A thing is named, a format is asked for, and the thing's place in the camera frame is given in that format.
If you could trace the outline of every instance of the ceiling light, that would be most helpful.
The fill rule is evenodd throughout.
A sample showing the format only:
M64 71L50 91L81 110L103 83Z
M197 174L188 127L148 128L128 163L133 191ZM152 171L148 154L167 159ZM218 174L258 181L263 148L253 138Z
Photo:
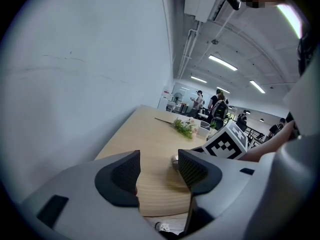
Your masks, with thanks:
M207 81L205 81L205 80L202 80L202 79L196 78L196 77L194 77L194 76L191 76L191 78L192 78L192 79L195 79L195 80L198 80L198 81L200 81L200 82L204 82L204 83L206 83L206 82L207 82Z
M215 57L215 56L213 56L213 55L210 55L210 56L209 56L209 59L210 59L210 60L213 60L213 61L215 61L215 62L218 62L218 63L220 63L220 64L228 67L229 69L231 69L231 70L233 70L233 71L238 70L236 67L230 65L229 63L227 63L227 62L223 61L222 59L219 59L219 58L217 58L217 57Z
M262 90L262 88L261 88L259 85L257 85L257 83L256 83L255 81L251 80L250 83L253 84L254 87L257 88L260 92L262 92L263 94L265 94L265 91Z
M286 19L290 22L298 38L301 38L301 21L299 20L297 14L289 5L280 4L277 5L279 10L283 13Z
M227 91L227 90L225 90L225 89L222 89L221 87L218 87L218 86L217 86L217 88L220 89L220 90L222 90L222 91L224 91L224 92L226 92L226 93L228 93L228 94L230 93L229 91Z

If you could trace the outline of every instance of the fan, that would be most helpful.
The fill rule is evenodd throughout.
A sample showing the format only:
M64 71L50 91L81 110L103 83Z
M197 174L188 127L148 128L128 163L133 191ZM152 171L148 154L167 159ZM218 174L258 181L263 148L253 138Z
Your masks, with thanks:
M177 92L173 95L173 102L182 102L182 94L180 92Z

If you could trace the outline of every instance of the person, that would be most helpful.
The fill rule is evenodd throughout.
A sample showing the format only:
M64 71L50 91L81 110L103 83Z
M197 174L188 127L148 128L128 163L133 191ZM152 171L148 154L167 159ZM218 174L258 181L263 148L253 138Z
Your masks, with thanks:
M238 121L241 121L241 120L247 121L247 111L246 110L244 110L242 113L240 113L238 115L238 118L237 118L236 121L238 122Z
M269 129L270 131L268 135L269 140L282 130L282 128L285 126L285 123L286 123L286 119L281 118L279 121L279 124L275 124Z
M214 116L212 115L211 111L213 109L213 107L216 105L216 103L219 101L219 100L224 100L225 99L225 95L224 95L224 92L220 89L217 89L216 90L216 95L213 95L210 99L210 102L208 104L208 111L209 111L209 116L208 118L206 119L206 122L211 124L211 121L212 119L214 118Z
M197 94L198 94L198 98L196 98L196 99L191 98L191 100L193 101L193 107L192 107L191 111L188 113L187 117L194 118L198 114L198 110L200 109L200 106L203 102L203 96L202 96L201 90L198 90Z

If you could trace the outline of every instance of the floor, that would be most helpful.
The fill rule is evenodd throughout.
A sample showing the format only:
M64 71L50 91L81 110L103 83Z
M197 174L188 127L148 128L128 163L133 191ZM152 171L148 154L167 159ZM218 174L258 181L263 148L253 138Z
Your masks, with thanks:
M162 217L144 217L151 227L155 227L157 222L164 222L169 224L170 231L178 235L185 229L188 213L182 213L172 216L162 216Z

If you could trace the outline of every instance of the backpack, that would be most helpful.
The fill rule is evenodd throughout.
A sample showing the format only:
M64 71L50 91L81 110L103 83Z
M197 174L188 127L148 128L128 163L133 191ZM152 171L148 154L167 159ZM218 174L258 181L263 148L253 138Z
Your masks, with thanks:
M228 105L225 103L224 100L218 100L217 103L214 105L211 113L214 120L225 120L226 115L229 111Z
M277 127L277 129L275 130L275 132L271 135L271 137L274 137L278 132L280 132L281 131L281 129L283 128L283 127L280 127L280 124L276 124L276 127Z

